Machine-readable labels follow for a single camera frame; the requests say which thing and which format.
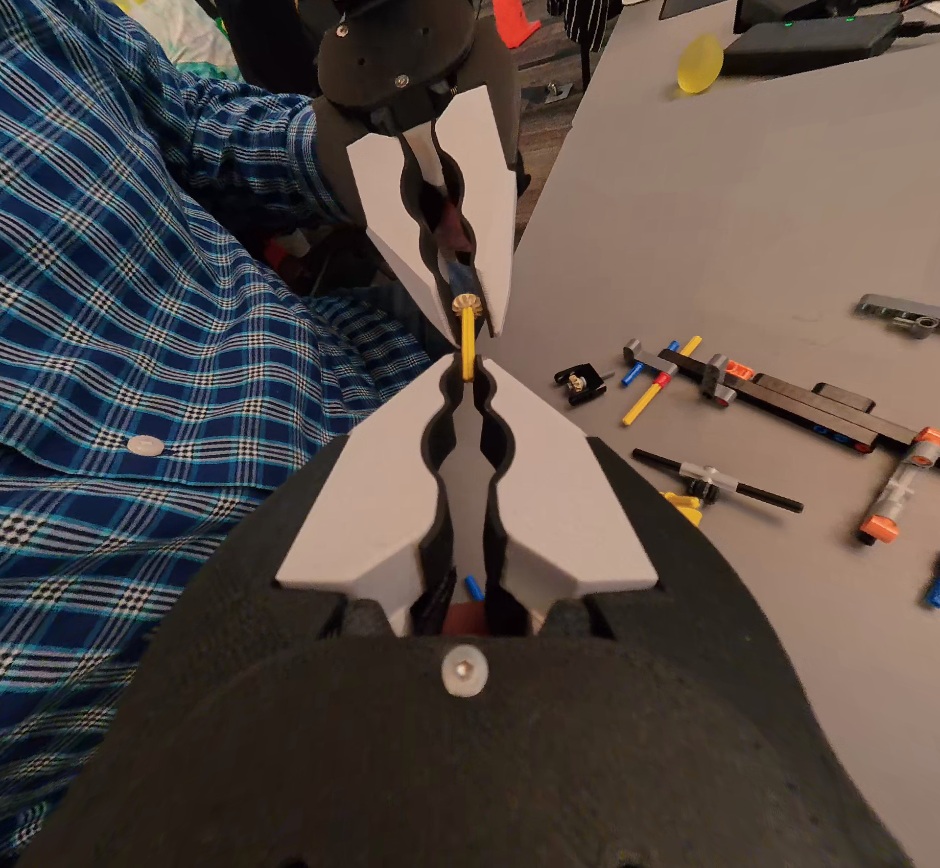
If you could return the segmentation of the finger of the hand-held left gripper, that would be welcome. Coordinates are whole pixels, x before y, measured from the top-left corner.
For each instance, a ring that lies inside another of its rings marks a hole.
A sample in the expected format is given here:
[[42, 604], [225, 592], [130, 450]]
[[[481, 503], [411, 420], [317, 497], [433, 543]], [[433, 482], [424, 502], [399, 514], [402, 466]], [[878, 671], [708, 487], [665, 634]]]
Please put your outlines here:
[[420, 211], [417, 158], [400, 137], [367, 133], [347, 148], [367, 234], [417, 307], [449, 344], [459, 345], [438, 247]]
[[473, 267], [491, 336], [502, 335], [511, 295], [517, 187], [507, 165], [488, 88], [453, 97], [433, 134], [460, 177], [460, 212], [474, 242]]

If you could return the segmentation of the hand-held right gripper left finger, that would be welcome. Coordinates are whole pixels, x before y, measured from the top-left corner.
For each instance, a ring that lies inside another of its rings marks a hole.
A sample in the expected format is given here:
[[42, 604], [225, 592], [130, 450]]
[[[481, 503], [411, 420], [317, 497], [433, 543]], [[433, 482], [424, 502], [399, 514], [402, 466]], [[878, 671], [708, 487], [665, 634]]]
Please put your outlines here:
[[393, 632], [439, 627], [452, 590], [441, 462], [455, 446], [459, 356], [444, 357], [353, 428], [276, 573], [285, 589], [378, 603]]

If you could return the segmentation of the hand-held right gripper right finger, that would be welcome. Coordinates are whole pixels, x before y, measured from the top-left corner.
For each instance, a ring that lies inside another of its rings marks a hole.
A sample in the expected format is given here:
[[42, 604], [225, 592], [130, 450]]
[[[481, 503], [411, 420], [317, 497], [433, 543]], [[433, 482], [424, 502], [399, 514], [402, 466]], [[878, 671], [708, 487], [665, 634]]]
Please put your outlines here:
[[588, 436], [489, 358], [476, 360], [475, 405], [493, 469], [483, 531], [490, 632], [524, 636], [560, 601], [655, 587]]

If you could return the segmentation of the small black frame with gear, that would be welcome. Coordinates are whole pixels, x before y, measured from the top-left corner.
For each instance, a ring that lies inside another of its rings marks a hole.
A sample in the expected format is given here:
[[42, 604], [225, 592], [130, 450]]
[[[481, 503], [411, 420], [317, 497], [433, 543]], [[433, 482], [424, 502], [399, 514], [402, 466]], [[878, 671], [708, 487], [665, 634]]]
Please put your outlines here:
[[581, 363], [555, 373], [554, 384], [564, 388], [569, 406], [576, 407], [604, 395], [608, 380], [616, 374], [616, 370], [598, 372], [591, 363]]

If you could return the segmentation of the person's left forearm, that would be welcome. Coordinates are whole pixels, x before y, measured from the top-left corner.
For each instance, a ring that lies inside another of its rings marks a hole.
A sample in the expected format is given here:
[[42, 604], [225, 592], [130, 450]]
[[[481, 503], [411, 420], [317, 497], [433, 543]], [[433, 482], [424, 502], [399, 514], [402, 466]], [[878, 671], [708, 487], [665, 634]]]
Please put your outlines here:
[[181, 145], [164, 151], [167, 167], [229, 228], [350, 221], [321, 166], [309, 97], [197, 79], [182, 98]]

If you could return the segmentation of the black lego beam assembly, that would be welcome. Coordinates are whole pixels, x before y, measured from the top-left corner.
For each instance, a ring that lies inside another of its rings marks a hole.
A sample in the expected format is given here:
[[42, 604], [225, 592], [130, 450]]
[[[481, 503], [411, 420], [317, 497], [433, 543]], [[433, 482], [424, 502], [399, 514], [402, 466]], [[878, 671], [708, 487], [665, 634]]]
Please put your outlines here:
[[866, 510], [856, 536], [869, 546], [888, 545], [899, 538], [901, 516], [914, 496], [919, 475], [938, 470], [937, 427], [915, 430], [889, 422], [874, 413], [869, 399], [825, 382], [809, 390], [756, 372], [723, 354], [701, 361], [693, 356], [699, 345], [697, 338], [683, 349], [666, 348], [654, 354], [632, 338], [622, 349], [626, 378], [650, 372], [656, 383], [664, 385], [683, 376], [714, 406], [729, 408], [742, 401], [857, 453], [893, 452], [899, 463]]

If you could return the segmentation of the dark grey lego beam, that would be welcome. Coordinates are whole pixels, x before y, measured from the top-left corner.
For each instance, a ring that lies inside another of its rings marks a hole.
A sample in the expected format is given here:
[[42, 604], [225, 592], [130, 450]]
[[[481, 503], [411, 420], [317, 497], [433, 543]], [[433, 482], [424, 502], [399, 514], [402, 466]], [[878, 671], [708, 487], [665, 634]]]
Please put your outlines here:
[[884, 320], [917, 340], [928, 339], [939, 332], [938, 305], [907, 298], [866, 294], [859, 298], [854, 312]]

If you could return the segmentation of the black axle connector assembly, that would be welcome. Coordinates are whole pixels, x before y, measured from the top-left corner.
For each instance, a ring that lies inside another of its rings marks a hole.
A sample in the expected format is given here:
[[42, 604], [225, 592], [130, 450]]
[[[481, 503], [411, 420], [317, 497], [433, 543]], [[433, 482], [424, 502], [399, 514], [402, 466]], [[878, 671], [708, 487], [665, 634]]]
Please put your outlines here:
[[722, 494], [756, 500], [792, 514], [802, 514], [805, 510], [800, 501], [747, 485], [711, 466], [679, 462], [639, 448], [633, 449], [631, 456], [634, 461], [672, 473], [682, 482], [682, 492], [663, 491], [661, 496], [696, 527], [700, 527], [705, 508], [713, 505]]

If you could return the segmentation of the pale plastic bag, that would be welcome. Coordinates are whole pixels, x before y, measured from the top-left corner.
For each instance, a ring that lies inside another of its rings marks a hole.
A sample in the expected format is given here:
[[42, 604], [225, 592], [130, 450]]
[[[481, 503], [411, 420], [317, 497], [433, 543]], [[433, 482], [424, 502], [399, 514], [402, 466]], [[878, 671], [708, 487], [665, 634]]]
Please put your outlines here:
[[196, 0], [111, 0], [184, 72], [244, 82], [228, 36]]

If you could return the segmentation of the yellow translucent egg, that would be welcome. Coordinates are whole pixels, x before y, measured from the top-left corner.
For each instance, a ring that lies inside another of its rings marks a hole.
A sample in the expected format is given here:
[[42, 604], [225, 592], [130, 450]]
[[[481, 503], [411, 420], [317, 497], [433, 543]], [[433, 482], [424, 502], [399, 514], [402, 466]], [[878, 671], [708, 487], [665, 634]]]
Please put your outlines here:
[[688, 44], [677, 67], [677, 87], [686, 95], [706, 92], [721, 75], [725, 52], [719, 39], [704, 33]]

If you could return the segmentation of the person's plaid shirt torso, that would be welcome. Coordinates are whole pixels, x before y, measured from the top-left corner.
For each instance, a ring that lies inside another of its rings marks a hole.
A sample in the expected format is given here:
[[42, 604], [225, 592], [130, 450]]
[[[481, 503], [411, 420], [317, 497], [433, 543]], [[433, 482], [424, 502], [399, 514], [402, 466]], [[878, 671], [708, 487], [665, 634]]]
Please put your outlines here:
[[109, 2], [1, 0], [1, 20], [12, 866], [205, 560], [447, 344], [398, 284], [302, 298], [241, 244], [339, 224], [232, 229], [181, 187], [165, 150], [181, 145], [182, 92], [220, 79], [178, 69]]

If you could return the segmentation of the black power bank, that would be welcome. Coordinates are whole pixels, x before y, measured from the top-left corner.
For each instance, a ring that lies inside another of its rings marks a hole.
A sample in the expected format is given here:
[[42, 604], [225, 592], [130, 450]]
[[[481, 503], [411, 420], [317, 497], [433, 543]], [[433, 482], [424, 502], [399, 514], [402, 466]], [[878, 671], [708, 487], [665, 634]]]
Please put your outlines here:
[[884, 54], [899, 36], [903, 16], [836, 16], [760, 23], [724, 50], [721, 75], [801, 74]]

